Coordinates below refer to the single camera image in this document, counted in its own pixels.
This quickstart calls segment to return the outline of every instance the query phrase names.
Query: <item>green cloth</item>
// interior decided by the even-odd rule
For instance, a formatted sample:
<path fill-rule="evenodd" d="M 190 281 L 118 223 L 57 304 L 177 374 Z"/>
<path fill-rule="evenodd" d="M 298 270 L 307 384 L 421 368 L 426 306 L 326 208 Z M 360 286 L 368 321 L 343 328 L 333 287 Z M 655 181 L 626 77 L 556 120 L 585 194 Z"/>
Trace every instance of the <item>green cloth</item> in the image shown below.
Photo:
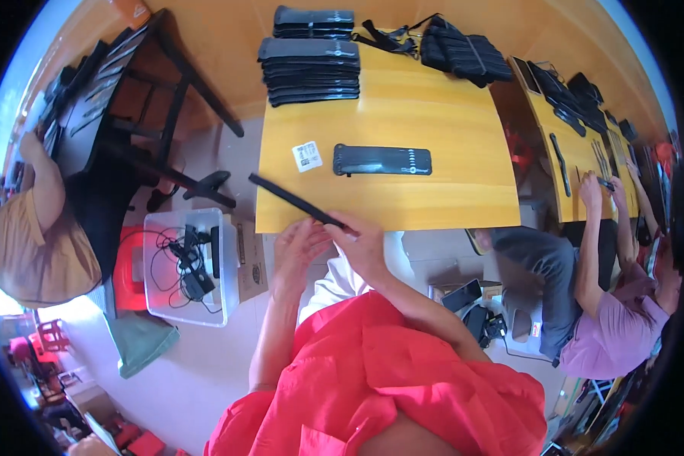
<path fill-rule="evenodd" d="M 168 351 L 180 339 L 177 328 L 147 312 L 104 317 L 119 352 L 119 375 L 130 378 Z"/>

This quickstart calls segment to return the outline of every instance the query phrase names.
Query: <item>gray pants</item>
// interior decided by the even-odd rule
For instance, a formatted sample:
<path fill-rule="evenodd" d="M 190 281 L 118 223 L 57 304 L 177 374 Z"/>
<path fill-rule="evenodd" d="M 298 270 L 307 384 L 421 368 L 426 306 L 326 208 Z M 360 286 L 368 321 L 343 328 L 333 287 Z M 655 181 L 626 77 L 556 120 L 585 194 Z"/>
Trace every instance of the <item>gray pants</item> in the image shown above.
<path fill-rule="evenodd" d="M 494 250 L 544 279 L 540 353 L 557 359 L 583 310 L 575 302 L 575 249 L 566 238 L 524 226 L 490 230 Z"/>

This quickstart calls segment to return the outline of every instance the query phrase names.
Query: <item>dark wooden table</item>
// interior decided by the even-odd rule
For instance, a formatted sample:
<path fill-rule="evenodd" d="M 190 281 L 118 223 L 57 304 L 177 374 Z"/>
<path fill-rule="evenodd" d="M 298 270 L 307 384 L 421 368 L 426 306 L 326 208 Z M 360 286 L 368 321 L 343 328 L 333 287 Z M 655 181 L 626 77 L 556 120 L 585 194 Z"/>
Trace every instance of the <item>dark wooden table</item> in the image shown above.
<path fill-rule="evenodd" d="M 233 198 L 168 165 L 177 120 L 191 87 L 231 131 L 244 135 L 241 124 L 175 43 L 170 33 L 173 22 L 168 10 L 160 10 L 94 62 L 88 82 L 57 116 L 63 132 L 52 157 L 66 179 L 89 171 L 98 154 L 113 154 L 157 181 L 167 179 L 195 196 L 233 208 Z M 131 136 L 155 140 L 155 156 L 132 145 Z"/>

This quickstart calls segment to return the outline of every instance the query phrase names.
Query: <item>qr code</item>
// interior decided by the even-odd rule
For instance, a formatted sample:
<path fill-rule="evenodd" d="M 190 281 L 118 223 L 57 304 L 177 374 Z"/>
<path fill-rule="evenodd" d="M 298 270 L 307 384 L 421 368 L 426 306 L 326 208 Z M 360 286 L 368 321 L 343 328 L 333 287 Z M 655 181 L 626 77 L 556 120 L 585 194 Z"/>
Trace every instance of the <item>qr code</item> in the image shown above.
<path fill-rule="evenodd" d="M 319 150 L 317 149 L 317 143 L 315 141 L 293 147 L 292 151 L 294 152 L 294 158 L 296 159 L 299 172 L 321 166 L 321 157 L 319 156 Z"/>

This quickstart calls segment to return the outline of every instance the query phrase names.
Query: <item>tan shirt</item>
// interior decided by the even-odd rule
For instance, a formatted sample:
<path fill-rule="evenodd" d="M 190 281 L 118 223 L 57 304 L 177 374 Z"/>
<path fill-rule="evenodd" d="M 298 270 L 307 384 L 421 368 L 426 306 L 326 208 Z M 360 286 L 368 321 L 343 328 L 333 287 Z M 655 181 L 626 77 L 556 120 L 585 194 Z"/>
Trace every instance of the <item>tan shirt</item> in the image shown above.
<path fill-rule="evenodd" d="M 54 306 L 100 280 L 89 239 L 70 212 L 41 233 L 32 189 L 0 207 L 0 289 L 8 296 L 32 309 Z"/>

